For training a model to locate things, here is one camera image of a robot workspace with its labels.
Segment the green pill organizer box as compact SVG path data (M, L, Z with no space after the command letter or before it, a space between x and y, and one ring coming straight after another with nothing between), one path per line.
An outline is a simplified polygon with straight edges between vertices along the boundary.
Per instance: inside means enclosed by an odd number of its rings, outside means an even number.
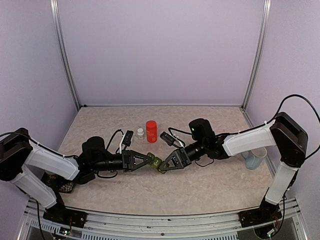
M149 165L155 171L157 171L157 172L159 172L161 174L165 174L166 171L160 170L160 166L161 166L162 163L163 163L163 161L159 157L155 156L152 159L152 161L149 163Z

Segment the small white pill bottle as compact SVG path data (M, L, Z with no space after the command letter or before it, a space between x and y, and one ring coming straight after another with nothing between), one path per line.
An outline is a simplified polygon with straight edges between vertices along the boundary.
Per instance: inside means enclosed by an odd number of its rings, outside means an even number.
M145 137L145 132L143 128L138 128L137 129L137 136L139 139L143 140Z

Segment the red cylindrical can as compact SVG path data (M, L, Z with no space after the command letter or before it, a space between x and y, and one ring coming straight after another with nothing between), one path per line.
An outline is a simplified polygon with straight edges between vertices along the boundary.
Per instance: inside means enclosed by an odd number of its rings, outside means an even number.
M149 143L155 143L158 137L157 123L154 120L146 122L146 136Z

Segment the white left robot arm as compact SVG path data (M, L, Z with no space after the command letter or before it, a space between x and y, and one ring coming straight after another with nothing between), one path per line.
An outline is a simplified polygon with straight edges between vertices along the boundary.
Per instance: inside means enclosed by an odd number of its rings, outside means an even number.
M26 128L0 135L0 179L10 182L34 198L50 214L63 223L70 218L70 211L61 203L53 187L43 183L28 167L33 166L67 181L84 185L95 179L99 172L133 172L152 161L150 156L122 150L112 154L104 139L93 136L85 141L80 156L58 153L32 139Z

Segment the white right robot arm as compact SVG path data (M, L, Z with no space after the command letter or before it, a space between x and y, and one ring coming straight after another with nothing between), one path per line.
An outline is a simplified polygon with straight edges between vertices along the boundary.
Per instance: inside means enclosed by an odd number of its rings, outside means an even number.
M160 165L159 170L184 169L193 161L207 155L212 160L225 160L240 153L276 146L280 165L268 188L256 218L266 222L275 212L298 169L306 160L308 134L287 113L280 112L264 124L240 131L216 135L207 119L198 118L189 123L194 143L174 150Z

